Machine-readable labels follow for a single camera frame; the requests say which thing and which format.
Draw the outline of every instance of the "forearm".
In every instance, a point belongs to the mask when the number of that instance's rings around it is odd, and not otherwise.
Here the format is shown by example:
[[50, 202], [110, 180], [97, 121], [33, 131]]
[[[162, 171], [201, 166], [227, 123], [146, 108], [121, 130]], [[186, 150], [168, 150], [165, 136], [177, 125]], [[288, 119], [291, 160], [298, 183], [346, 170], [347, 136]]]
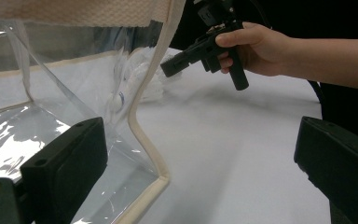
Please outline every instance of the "forearm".
[[296, 39], [284, 75], [358, 88], [358, 39]]

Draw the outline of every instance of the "white tabletop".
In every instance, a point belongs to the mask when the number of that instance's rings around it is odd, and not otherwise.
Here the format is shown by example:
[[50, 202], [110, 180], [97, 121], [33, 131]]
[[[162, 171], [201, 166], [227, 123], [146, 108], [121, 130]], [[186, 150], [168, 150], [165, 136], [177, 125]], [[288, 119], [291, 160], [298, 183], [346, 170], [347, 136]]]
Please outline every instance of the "white tabletop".
[[166, 161], [171, 183], [141, 224], [327, 224], [327, 198], [294, 162], [302, 116], [321, 117], [306, 80], [195, 63], [165, 83], [163, 97], [139, 104], [138, 120]]

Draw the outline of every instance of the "human arm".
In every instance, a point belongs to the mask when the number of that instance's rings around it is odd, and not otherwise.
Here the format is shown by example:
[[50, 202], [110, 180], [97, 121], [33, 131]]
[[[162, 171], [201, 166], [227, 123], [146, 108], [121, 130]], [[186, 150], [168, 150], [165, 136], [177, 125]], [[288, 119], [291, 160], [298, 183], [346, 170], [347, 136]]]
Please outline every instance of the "human arm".
[[[259, 24], [219, 35], [221, 47], [237, 46], [244, 69], [265, 75], [285, 75], [358, 89], [358, 39], [292, 38]], [[222, 72], [232, 60], [219, 56]]]

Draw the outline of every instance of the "beige woven fabric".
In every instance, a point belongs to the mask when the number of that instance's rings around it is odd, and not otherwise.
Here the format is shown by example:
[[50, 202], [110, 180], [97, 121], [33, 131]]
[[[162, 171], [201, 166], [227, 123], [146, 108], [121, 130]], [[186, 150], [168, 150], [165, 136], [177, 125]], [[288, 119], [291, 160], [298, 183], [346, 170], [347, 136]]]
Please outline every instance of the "beige woven fabric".
[[0, 20], [72, 26], [147, 26], [166, 21], [170, 0], [0, 0]]

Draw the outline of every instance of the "plastic wrap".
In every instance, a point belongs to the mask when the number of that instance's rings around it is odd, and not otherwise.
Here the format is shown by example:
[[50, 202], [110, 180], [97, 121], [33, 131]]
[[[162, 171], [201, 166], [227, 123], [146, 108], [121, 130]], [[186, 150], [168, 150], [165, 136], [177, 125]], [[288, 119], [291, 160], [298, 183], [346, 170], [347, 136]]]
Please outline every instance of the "plastic wrap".
[[18, 181], [46, 144], [102, 117], [108, 164], [73, 223], [115, 222], [159, 178], [128, 114], [161, 28], [0, 21], [0, 177]]

